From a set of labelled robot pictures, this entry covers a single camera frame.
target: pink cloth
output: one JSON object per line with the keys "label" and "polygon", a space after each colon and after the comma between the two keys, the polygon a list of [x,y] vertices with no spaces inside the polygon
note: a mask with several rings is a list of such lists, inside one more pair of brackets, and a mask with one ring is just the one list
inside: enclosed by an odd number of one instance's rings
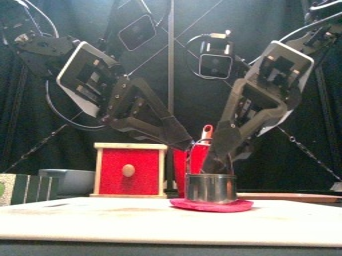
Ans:
{"label": "pink cloth", "polygon": [[202,212],[244,212],[249,211],[253,206],[252,201],[240,199],[228,204],[194,202],[185,198],[173,198],[170,199],[170,202],[177,208]]}

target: metal cup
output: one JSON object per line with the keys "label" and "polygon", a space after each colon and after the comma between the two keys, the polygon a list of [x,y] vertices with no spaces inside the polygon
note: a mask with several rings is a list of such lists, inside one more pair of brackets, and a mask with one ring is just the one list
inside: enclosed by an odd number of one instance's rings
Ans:
{"label": "metal cup", "polygon": [[186,174],[186,199],[226,204],[237,200],[237,176],[229,174]]}

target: black curtain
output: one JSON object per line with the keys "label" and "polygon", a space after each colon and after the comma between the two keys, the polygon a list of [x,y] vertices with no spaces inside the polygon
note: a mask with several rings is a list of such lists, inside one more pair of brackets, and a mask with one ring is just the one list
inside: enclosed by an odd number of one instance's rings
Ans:
{"label": "black curtain", "polygon": [[[113,0],[45,0],[37,3],[54,21],[61,36],[73,35],[91,44],[103,36]],[[146,0],[157,20],[165,14],[166,1]],[[45,19],[38,17],[42,29],[51,33]],[[188,41],[200,34],[233,31],[237,54],[254,60],[272,40],[281,39],[304,25],[301,1],[289,0],[177,0],[176,1],[176,116],[196,139],[206,124],[216,126],[229,97],[232,84],[205,81],[196,77],[184,60]],[[168,24],[157,37],[138,50],[125,52],[121,62],[132,77],[144,77],[168,104]],[[95,142],[137,142],[113,129],[86,132],[67,126],[55,136],[65,122],[46,102],[45,81],[27,72],[18,57],[0,46],[0,168],[11,165],[47,137],[49,143],[9,170],[37,174],[41,168],[95,170]],[[335,128],[341,141],[341,50],[337,47],[325,62],[331,105],[335,110]],[[79,109],[57,84],[50,84],[51,97],[61,112],[73,118]],[[332,146],[327,130],[317,79],[311,77],[304,101],[282,128],[313,151],[328,166],[333,165]],[[85,114],[77,121],[94,125]],[[278,129],[257,139],[252,157],[237,164],[238,187],[242,190],[328,190],[336,181],[323,166],[308,157]]]}

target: wooden box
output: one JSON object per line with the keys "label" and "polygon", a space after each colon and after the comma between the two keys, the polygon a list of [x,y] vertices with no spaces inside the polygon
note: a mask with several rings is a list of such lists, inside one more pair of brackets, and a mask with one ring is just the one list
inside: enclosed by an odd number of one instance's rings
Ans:
{"label": "wooden box", "polygon": [[166,145],[95,143],[95,148],[98,159],[91,196],[166,197]]}

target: green object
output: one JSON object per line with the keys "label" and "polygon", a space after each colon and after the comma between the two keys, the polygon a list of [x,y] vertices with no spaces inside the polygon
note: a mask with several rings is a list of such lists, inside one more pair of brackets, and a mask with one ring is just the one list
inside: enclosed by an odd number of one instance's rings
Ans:
{"label": "green object", "polygon": [[6,193],[6,184],[0,182],[0,197],[5,195]]}
{"label": "green object", "polygon": [[58,178],[0,174],[0,206],[57,199]]}

